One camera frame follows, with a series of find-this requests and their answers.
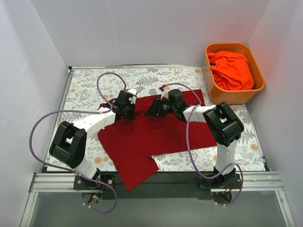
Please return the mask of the dark red t-shirt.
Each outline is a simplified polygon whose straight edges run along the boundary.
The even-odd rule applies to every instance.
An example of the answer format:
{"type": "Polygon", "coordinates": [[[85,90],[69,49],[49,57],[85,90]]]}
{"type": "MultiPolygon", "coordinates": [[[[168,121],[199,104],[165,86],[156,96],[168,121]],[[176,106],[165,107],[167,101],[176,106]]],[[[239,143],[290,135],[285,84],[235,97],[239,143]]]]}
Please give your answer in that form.
{"type": "Polygon", "coordinates": [[[183,152],[187,149],[186,122],[174,114],[147,117],[154,96],[138,98],[134,120],[119,120],[98,132],[98,139],[112,159],[127,191],[134,189],[156,171],[154,155],[183,152]]]}

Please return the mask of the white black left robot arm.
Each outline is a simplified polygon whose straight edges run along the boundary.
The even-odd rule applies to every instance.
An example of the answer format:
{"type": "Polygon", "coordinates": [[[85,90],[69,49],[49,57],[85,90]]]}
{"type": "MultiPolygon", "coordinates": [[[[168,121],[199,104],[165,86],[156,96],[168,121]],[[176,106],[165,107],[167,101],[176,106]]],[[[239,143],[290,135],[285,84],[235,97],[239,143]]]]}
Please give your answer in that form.
{"type": "Polygon", "coordinates": [[[85,158],[87,139],[121,119],[133,120],[135,103],[135,97],[126,101],[116,100],[112,109],[105,105],[96,113],[75,122],[63,121],[50,146],[50,155],[80,174],[90,189],[98,188],[101,183],[99,170],[85,158]]]}

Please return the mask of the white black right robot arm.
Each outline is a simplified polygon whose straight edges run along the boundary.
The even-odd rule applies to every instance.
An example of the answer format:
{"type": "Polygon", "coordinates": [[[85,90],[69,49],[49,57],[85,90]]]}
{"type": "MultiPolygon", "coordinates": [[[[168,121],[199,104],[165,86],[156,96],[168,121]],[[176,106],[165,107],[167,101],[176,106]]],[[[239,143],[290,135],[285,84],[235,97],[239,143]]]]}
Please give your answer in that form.
{"type": "Polygon", "coordinates": [[[243,123],[226,102],[213,106],[188,105],[183,98],[154,98],[145,116],[164,117],[174,114],[182,122],[186,122],[187,151],[194,169],[200,178],[220,188],[227,187],[235,177],[235,148],[244,131],[243,123]],[[217,144],[217,161],[213,174],[202,174],[192,157],[189,145],[189,124],[191,122],[206,123],[217,144]]]}

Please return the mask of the orange plastic basket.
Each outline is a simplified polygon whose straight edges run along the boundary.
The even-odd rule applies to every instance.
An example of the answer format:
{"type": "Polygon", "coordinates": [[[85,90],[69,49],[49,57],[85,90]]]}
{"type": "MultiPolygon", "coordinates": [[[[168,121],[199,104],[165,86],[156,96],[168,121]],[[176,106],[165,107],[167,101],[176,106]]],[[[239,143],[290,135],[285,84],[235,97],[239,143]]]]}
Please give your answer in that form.
{"type": "Polygon", "coordinates": [[[227,102],[230,105],[246,104],[253,96],[265,87],[265,80],[253,55],[252,50],[242,43],[213,43],[205,48],[205,60],[203,64],[203,74],[209,95],[213,104],[227,102]],[[207,54],[209,52],[230,51],[242,52],[248,58],[248,67],[254,78],[254,86],[251,90],[224,90],[217,86],[211,71],[211,65],[207,54]]]}

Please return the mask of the bright orange t-shirt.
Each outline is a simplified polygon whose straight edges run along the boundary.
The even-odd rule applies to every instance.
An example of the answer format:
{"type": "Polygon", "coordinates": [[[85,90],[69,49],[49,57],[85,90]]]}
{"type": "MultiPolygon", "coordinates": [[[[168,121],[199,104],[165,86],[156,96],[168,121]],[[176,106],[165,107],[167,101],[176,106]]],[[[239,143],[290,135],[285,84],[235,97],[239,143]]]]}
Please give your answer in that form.
{"type": "Polygon", "coordinates": [[[251,90],[254,78],[248,58],[242,52],[208,52],[207,57],[216,85],[228,91],[251,90]]]}

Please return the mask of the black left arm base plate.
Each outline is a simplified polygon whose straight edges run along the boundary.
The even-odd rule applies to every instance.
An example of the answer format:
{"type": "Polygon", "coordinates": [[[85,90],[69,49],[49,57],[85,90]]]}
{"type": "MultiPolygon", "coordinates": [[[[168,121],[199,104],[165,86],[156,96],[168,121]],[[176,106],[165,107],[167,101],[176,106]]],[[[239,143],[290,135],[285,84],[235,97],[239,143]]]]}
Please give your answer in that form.
{"type": "MultiPolygon", "coordinates": [[[[112,188],[115,186],[116,177],[114,175],[102,175],[96,179],[97,181],[107,183],[112,188]]],[[[73,189],[74,190],[99,190],[103,185],[87,180],[79,175],[75,176],[73,189]]]]}

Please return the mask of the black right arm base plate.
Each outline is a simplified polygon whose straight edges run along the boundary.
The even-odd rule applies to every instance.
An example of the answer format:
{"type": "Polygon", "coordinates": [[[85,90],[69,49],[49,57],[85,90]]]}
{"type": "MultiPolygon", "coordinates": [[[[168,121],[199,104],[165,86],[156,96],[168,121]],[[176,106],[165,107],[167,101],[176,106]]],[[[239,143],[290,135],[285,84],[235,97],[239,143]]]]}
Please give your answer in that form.
{"type": "Polygon", "coordinates": [[[235,174],[227,180],[222,180],[220,177],[215,179],[207,180],[198,176],[195,179],[195,183],[200,189],[219,189],[219,190],[229,190],[229,189],[239,189],[241,186],[241,176],[235,174]]]}

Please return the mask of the aluminium front frame rail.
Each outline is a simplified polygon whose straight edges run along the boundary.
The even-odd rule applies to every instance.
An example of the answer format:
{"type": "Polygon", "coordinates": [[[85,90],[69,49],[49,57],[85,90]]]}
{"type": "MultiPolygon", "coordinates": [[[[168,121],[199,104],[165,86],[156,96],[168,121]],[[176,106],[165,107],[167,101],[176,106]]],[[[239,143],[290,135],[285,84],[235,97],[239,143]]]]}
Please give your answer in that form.
{"type": "MultiPolygon", "coordinates": [[[[193,172],[160,172],[151,176],[143,185],[155,186],[157,184],[189,184],[196,174],[193,172]]],[[[72,173],[39,173],[34,174],[30,185],[30,192],[65,192],[68,190],[87,191],[82,183],[78,183],[79,176],[72,173]]],[[[284,186],[277,172],[244,172],[243,186],[244,191],[283,191],[284,186]]]]}

